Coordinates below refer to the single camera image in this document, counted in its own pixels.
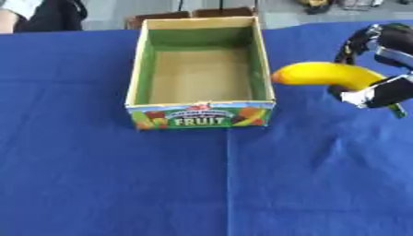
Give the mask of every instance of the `table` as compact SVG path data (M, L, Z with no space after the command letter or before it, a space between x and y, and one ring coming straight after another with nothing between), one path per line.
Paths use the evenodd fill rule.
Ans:
M265 30L271 68L331 61L367 24ZM412 235L411 116L276 85L268 128L137 132L123 107L136 38L0 37L1 235Z

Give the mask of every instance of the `robotic hand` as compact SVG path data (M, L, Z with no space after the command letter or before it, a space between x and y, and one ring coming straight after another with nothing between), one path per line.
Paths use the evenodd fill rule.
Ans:
M374 51L382 64L404 67L409 72L375 82L360 91L333 85L335 98L360 108L379 108L413 98L413 29L403 24L371 25L354 33L336 56L336 63L355 64L355 56Z

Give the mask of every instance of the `dark clothing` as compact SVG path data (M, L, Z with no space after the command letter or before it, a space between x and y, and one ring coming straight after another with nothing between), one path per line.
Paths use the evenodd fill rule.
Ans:
M44 0L30 20L20 18L15 32L82 30L87 16L80 0Z

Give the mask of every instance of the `person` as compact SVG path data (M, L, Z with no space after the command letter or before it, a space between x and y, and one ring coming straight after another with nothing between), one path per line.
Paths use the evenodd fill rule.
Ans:
M0 33L82 30L87 15L80 0L5 0L0 9Z

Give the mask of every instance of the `person's arm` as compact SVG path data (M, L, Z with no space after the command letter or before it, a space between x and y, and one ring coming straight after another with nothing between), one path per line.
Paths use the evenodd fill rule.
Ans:
M6 0L0 9L0 33L12 33L18 16L30 19L43 0Z

